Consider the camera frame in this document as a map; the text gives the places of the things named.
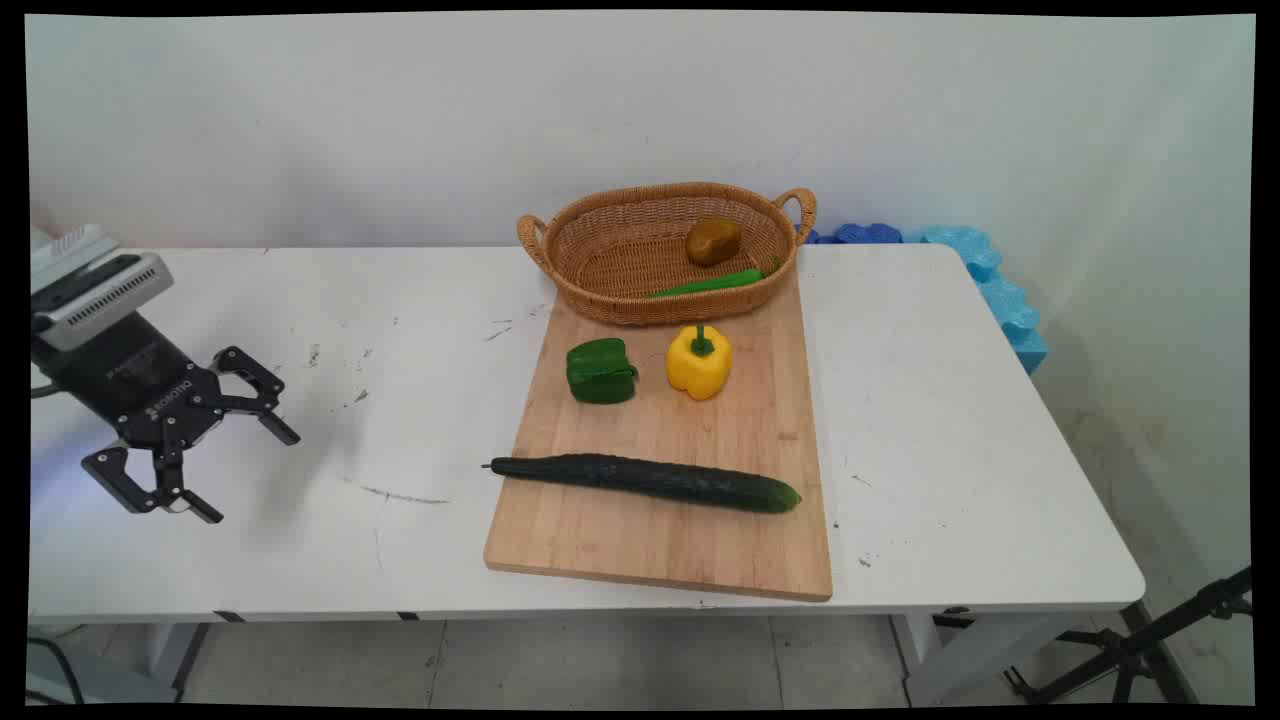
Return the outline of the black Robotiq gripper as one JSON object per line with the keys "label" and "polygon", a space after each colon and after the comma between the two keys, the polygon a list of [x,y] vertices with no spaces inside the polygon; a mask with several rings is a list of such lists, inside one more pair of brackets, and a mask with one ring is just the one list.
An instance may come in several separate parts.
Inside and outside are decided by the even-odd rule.
{"label": "black Robotiq gripper", "polygon": [[82,459],[82,469],[128,512],[156,510],[192,512],[209,524],[224,515],[186,487],[184,448],[195,446],[221,424],[221,415],[255,416],[284,446],[301,442],[300,434],[276,415],[284,382],[244,350],[230,346],[215,355],[211,372],[219,378],[243,380],[251,396],[225,395],[220,380],[210,409],[189,402],[212,373],[198,369],[141,313],[129,313],[73,350],[58,350],[38,333],[32,334],[32,363],[61,392],[84,405],[114,429],[125,428],[134,447],[159,442],[166,419],[182,432],[177,446],[152,448],[154,488],[143,488],[127,471],[131,447],[114,443]]}

